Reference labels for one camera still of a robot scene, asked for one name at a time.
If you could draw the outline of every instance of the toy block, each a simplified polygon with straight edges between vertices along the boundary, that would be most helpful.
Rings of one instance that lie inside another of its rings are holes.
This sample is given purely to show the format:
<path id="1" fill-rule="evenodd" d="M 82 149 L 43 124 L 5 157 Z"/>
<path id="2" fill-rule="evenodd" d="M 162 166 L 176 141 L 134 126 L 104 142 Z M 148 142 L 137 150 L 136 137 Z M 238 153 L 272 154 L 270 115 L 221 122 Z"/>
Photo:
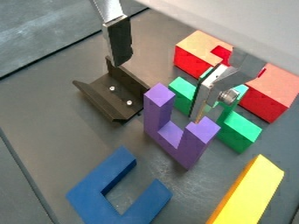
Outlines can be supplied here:
<path id="1" fill-rule="evenodd" d="M 122 215 L 109 204 L 105 194 L 136 166 L 136 158 L 124 146 L 94 168 L 69 190 L 66 199 L 86 224 L 149 223 L 172 193 L 156 179 Z"/>
<path id="2" fill-rule="evenodd" d="M 196 87 L 185 79 L 177 77 L 169 84 L 168 88 L 174 93 L 174 108 L 178 109 L 184 115 L 188 115 Z"/>
<path id="3" fill-rule="evenodd" d="M 237 99 L 233 101 L 233 103 L 230 105 L 226 105 L 224 102 L 217 101 L 216 104 L 214 104 L 214 106 L 218 104 L 224 108 L 222 112 L 220 114 L 220 117 L 217 119 L 217 124 L 220 124 L 225 121 L 229 113 L 234 110 L 236 106 L 238 105 L 238 102 L 240 102 L 241 98 L 244 97 L 244 95 L 248 91 L 248 87 L 245 85 L 238 85 L 238 86 L 233 87 L 233 89 L 238 92 Z"/>
<path id="4" fill-rule="evenodd" d="M 170 121 L 174 94 L 157 83 L 144 94 L 144 132 L 189 170 L 208 148 L 220 126 L 208 118 L 181 130 Z"/>
<path id="5" fill-rule="evenodd" d="M 185 114 L 189 114 L 192 97 L 194 93 L 194 86 L 182 78 L 176 78 L 169 84 L 169 89 L 174 92 L 174 104 L 173 106 Z M 224 109 L 216 121 L 220 126 L 217 133 L 217 139 L 237 153 L 241 153 L 248 146 L 257 140 L 261 129 L 241 115 L 233 112 L 238 101 L 241 100 L 248 87 L 245 85 L 238 85 L 233 87 L 238 91 L 237 99 L 230 105 L 224 102 L 216 102 L 214 106 L 218 104 Z M 180 129 L 176 128 L 174 133 L 180 136 L 182 133 Z"/>
<path id="6" fill-rule="evenodd" d="M 299 77 L 266 64 L 258 78 L 246 83 L 248 91 L 238 105 L 272 123 L 289 108 L 299 93 Z"/>
<path id="7" fill-rule="evenodd" d="M 281 182 L 284 171 L 256 156 L 238 174 L 206 224 L 256 224 Z"/>
<path id="8" fill-rule="evenodd" d="M 230 111 L 224 121 L 216 121 L 220 126 L 217 139 L 237 153 L 241 153 L 257 140 L 261 129 L 234 111 Z"/>
<path id="9" fill-rule="evenodd" d="M 173 64 L 194 79 L 209 67 L 228 64 L 232 46 L 201 31 L 192 33 L 174 46 Z"/>

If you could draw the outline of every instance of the purple block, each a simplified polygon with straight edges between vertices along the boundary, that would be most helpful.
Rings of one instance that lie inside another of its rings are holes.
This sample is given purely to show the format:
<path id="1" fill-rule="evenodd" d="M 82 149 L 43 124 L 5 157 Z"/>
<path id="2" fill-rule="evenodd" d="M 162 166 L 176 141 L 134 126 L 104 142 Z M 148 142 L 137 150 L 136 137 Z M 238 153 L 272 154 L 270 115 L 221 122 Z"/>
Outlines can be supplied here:
<path id="1" fill-rule="evenodd" d="M 180 165 L 189 170 L 208 148 L 220 126 L 208 118 L 184 130 L 172 123 L 173 92 L 157 83 L 144 94 L 144 132 Z"/>

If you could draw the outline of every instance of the yellow block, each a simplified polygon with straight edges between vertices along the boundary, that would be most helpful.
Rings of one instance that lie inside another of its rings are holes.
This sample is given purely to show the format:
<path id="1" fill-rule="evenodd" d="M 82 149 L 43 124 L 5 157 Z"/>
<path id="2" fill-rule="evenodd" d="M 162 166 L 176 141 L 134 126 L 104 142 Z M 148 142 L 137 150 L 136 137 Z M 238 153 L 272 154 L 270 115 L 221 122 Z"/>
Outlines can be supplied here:
<path id="1" fill-rule="evenodd" d="M 257 155 L 229 188 L 208 224 L 256 224 L 274 194 L 284 172 Z"/>

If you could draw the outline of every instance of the red block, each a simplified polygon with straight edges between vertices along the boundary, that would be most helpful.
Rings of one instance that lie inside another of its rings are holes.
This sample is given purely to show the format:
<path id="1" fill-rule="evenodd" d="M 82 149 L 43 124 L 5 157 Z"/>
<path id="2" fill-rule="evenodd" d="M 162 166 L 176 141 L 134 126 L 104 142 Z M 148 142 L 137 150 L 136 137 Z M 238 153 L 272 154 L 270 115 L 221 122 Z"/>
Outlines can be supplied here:
<path id="1" fill-rule="evenodd" d="M 238 105 L 272 123 L 289 108 L 299 94 L 299 77 L 266 64 L 258 78 L 245 85 L 248 91 Z"/>
<path id="2" fill-rule="evenodd" d="M 201 31 L 192 33 L 174 46 L 173 64 L 194 79 L 218 63 L 228 65 L 232 46 Z"/>

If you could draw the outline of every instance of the blue block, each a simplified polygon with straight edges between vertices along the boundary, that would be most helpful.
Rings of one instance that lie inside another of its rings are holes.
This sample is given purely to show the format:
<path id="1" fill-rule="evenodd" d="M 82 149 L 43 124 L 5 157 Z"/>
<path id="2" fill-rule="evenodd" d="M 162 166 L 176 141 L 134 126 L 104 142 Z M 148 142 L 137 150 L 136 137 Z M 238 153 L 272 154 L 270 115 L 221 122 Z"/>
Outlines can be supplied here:
<path id="1" fill-rule="evenodd" d="M 161 211 L 172 193 L 156 179 L 122 215 L 105 194 L 136 166 L 136 158 L 124 146 L 69 190 L 66 199 L 86 224 L 146 224 Z"/>

